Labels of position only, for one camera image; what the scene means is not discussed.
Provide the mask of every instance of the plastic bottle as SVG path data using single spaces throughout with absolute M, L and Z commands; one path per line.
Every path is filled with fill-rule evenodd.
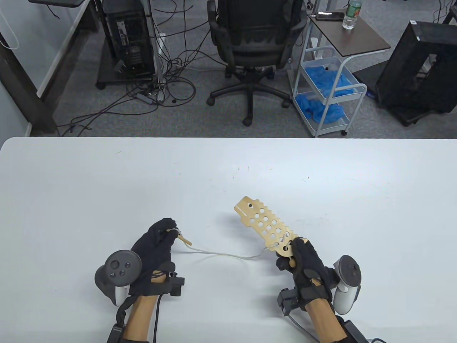
M 346 15 L 343 20 L 343 27 L 346 30 L 352 30 L 356 25 L 357 18 L 360 14 L 360 9 L 362 8 L 362 0 L 349 0 L 347 6 Z

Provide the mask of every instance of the hand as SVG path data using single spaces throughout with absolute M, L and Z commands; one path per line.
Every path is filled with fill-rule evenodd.
M 280 270 L 288 270 L 293 274 L 300 308 L 304 310 L 304 307 L 315 299 L 327 299 L 331 302 L 332 269 L 324 266 L 311 242 L 305 243 L 301 237 L 297 237 L 291 242 L 291 247 L 296 266 L 290 267 L 290 259 L 282 256 L 279 256 L 276 265 Z
M 141 258 L 142 268 L 138 279 L 130 285 L 130 295 L 146 294 L 153 272 L 171 261 L 171 246 L 178 236 L 178 231 L 172 229 L 176 229 L 176 222 L 164 218 L 153 224 L 133 245 L 131 250 Z

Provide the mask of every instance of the table top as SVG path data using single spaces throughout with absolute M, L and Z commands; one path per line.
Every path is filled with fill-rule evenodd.
M 34 4 L 49 5 L 49 6 L 60 6 L 75 8 L 81 6 L 85 0 L 28 0 Z
M 335 10 L 334 12 L 345 12 L 345 10 Z M 341 21 L 316 20 L 315 16 L 310 16 L 310 18 L 342 57 L 391 48 L 361 17 L 357 19 L 352 30 L 344 29 Z
M 106 258 L 163 217 L 194 247 L 242 256 L 264 242 L 233 207 L 258 198 L 330 266 L 361 266 L 351 319 L 367 338 L 453 340 L 457 140 L 14 138 L 0 152 L 0 342 L 105 342 L 116 308 Z M 186 278 L 163 298 L 158 342 L 307 342 L 282 316 L 292 277 L 172 247 Z M 304 312 L 292 313 L 310 327 Z

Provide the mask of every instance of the black computer case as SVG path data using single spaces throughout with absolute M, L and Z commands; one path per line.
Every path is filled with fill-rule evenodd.
M 457 27 L 411 21 L 376 83 L 388 109 L 448 113 L 457 105 Z
M 104 0 L 103 11 L 116 51 L 117 62 L 132 77 L 154 75 L 154 58 L 141 0 Z

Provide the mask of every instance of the white utility cart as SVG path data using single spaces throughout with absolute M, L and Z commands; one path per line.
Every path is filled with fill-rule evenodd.
M 330 45 L 321 46 L 316 48 L 308 48 L 308 43 L 311 37 L 313 28 L 317 28 L 326 38 Z M 367 56 L 377 54 L 390 49 L 387 44 L 362 18 L 359 17 L 356 26 L 352 30 L 343 28 L 340 21 L 318 21 L 315 15 L 309 16 L 309 24 L 307 26 L 306 38 L 303 44 L 302 53 L 296 72 L 288 70 L 289 81 L 292 89 L 292 98 L 295 107 L 305 121 L 311 134 L 317 138 L 320 135 L 328 134 L 330 132 L 340 131 L 342 135 L 346 136 L 347 131 L 357 117 L 362 100 L 367 93 L 367 86 L 359 83 L 352 73 L 346 68 L 346 63 L 355 57 Z M 313 59 L 306 61 L 307 53 L 314 53 L 318 51 L 328 50 L 329 57 L 321 59 Z M 320 67 L 328 68 L 329 70 L 337 70 L 336 78 L 329 95 L 325 96 L 315 82 L 311 79 L 306 68 Z M 348 86 L 338 87 L 338 81 L 341 75 L 344 75 L 349 81 Z M 303 77 L 311 88 L 310 91 L 299 92 L 298 84 L 300 78 Z M 335 96 L 338 91 L 351 89 L 353 93 Z M 296 101 L 296 96 L 304 94 L 308 100 L 319 100 L 325 106 L 324 113 L 320 123 L 314 122 L 312 119 L 306 118 Z M 347 113 L 334 123 L 324 124 L 330 105 L 342 103 L 346 101 L 357 100 L 357 106 L 354 112 L 348 117 Z

